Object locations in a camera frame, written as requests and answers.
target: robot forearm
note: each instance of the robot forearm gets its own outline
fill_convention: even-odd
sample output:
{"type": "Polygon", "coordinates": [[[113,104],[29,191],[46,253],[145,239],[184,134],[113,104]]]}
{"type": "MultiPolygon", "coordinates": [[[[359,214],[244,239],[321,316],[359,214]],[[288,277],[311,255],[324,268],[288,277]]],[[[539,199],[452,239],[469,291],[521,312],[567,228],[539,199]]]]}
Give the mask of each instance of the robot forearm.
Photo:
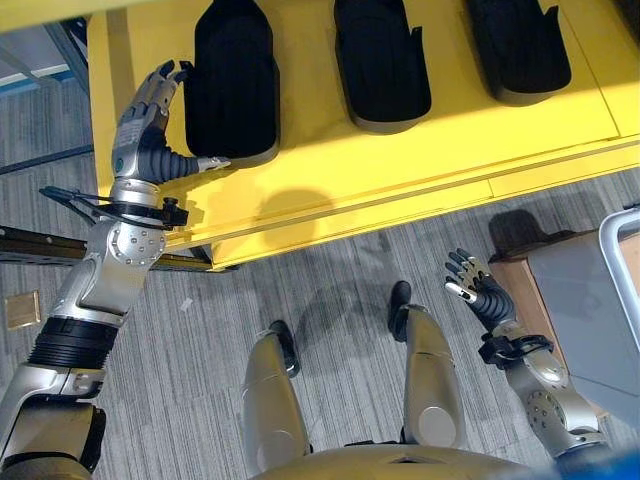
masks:
{"type": "MultiPolygon", "coordinates": [[[[147,184],[147,190],[155,204],[157,187],[147,184]]],[[[28,361],[0,403],[2,468],[40,453],[51,458],[52,452],[87,470],[95,467],[105,415],[76,400],[100,392],[106,357],[164,242],[162,230],[109,218],[91,228],[84,259],[67,276],[28,361]]]]}
{"type": "Polygon", "coordinates": [[[447,290],[463,298],[489,332],[479,353],[485,363],[505,371],[547,451],[560,459],[581,447],[604,445],[596,415],[551,354],[551,342],[522,329],[511,297],[487,266],[462,249],[449,257],[455,264],[447,268],[456,278],[447,277],[447,290]]]}
{"type": "MultiPolygon", "coordinates": [[[[515,321],[497,327],[492,334],[510,340],[526,335],[515,321]]],[[[527,413],[529,426],[551,456],[559,458],[576,448],[605,443],[593,409],[548,349],[528,353],[504,370],[527,413]]]]}

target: black shoe-shaped holder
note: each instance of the black shoe-shaped holder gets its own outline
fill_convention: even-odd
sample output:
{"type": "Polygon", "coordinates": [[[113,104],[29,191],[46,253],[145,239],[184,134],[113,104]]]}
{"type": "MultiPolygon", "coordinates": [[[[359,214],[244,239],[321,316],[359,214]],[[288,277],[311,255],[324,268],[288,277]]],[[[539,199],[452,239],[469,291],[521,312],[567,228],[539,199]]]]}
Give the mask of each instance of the black shoe-shaped holder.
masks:
{"type": "Polygon", "coordinates": [[[280,80],[273,36],[253,0],[216,0],[198,21],[195,65],[185,81],[186,136],[197,156],[225,156],[234,167],[278,151],[280,80]]]}
{"type": "Polygon", "coordinates": [[[571,82],[571,65],[558,24],[538,0],[467,0],[480,60],[492,95],[531,105],[571,82]]]}
{"type": "Polygon", "coordinates": [[[402,0],[336,0],[336,56],[349,115],[396,133],[431,108],[422,28],[409,30],[402,0]]]}

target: robot leg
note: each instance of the robot leg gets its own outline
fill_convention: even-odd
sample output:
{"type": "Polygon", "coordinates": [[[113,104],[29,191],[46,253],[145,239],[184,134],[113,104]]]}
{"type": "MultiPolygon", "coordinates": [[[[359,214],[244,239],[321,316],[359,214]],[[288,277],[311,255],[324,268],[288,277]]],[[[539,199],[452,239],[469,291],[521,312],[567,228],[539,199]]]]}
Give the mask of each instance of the robot leg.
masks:
{"type": "Polygon", "coordinates": [[[449,344],[424,307],[402,308],[408,313],[404,440],[460,447],[465,442],[464,412],[449,344]]]}
{"type": "Polygon", "coordinates": [[[292,347],[293,339],[286,324],[275,322],[249,356],[242,398],[245,452],[252,475],[310,453],[304,420],[289,378],[297,373],[292,347]]]}

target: silver metal joint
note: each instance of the silver metal joint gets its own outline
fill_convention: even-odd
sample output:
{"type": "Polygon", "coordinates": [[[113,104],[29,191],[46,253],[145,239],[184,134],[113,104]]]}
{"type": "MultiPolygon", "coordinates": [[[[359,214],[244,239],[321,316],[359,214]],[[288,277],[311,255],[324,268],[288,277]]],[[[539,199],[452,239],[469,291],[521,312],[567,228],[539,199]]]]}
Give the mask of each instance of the silver metal joint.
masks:
{"type": "Polygon", "coordinates": [[[116,178],[109,195],[114,202],[156,207],[160,189],[153,183],[133,178],[116,178]]]}

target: metal frame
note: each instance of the metal frame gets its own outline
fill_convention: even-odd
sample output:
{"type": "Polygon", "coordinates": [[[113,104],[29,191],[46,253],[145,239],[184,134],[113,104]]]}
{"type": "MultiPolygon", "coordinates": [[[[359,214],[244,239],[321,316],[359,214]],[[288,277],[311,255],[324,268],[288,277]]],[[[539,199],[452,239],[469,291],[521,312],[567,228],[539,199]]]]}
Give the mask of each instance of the metal frame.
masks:
{"type": "Polygon", "coordinates": [[[72,35],[72,27],[68,23],[48,23],[44,25],[51,41],[69,66],[69,70],[78,80],[80,87],[89,95],[89,65],[72,35]]]}
{"type": "MultiPolygon", "coordinates": [[[[85,242],[81,240],[0,225],[0,263],[72,266],[84,257],[85,251],[85,242]]],[[[164,254],[151,269],[208,272],[211,271],[211,261],[164,254]]]]}

